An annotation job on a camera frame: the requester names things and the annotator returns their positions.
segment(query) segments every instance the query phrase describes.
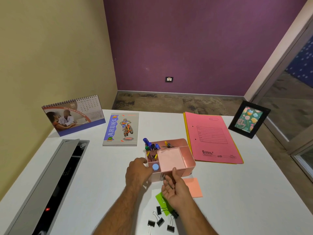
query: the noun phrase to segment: electrical outlet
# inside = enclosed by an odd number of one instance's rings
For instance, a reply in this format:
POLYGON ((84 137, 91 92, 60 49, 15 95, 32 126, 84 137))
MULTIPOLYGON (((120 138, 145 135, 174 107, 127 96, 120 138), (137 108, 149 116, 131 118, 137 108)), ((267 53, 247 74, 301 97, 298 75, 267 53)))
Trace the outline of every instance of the electrical outlet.
POLYGON ((165 77, 165 82, 173 82, 173 77, 165 77))

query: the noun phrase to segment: photo frame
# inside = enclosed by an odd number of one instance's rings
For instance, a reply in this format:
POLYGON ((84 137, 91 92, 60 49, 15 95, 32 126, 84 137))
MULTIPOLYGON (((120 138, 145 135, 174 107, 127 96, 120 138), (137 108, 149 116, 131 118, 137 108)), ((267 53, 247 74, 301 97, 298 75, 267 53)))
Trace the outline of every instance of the photo frame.
POLYGON ((253 138, 270 111, 263 106, 242 101, 228 129, 248 138, 253 138))

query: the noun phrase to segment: blue pen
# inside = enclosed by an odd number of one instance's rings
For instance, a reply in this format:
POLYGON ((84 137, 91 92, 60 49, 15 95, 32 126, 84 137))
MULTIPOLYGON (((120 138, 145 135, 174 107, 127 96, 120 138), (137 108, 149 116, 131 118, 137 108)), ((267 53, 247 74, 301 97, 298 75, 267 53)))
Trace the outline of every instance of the blue pen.
POLYGON ((149 146, 149 141, 148 141, 147 138, 144 138, 143 141, 145 142, 145 144, 146 144, 147 146, 149 146))

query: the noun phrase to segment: notebook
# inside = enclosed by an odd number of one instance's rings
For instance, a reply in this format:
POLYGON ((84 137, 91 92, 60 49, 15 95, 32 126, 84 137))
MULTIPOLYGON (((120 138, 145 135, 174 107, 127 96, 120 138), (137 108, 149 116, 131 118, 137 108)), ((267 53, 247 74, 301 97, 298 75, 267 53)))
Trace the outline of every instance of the notebook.
POLYGON ((186 112, 184 119, 188 144, 195 160, 244 163, 221 116, 186 112))
POLYGON ((98 95, 58 102, 42 109, 60 136, 105 123, 98 95))
POLYGON ((139 113, 112 113, 103 146, 136 146, 139 113))

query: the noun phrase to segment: marker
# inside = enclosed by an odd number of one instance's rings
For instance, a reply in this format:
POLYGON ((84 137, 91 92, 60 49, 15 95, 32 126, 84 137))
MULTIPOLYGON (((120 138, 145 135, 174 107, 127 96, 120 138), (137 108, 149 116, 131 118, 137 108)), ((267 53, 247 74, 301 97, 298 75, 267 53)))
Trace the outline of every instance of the marker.
POLYGON ((159 165, 158 164, 153 164, 152 165, 152 169, 154 170, 154 171, 157 171, 158 169, 159 169, 159 165))
POLYGON ((147 138, 144 138, 144 139, 143 139, 143 141, 144 141, 144 142, 145 142, 145 144, 148 146, 148 144, 149 144, 148 139, 147 139, 147 138))

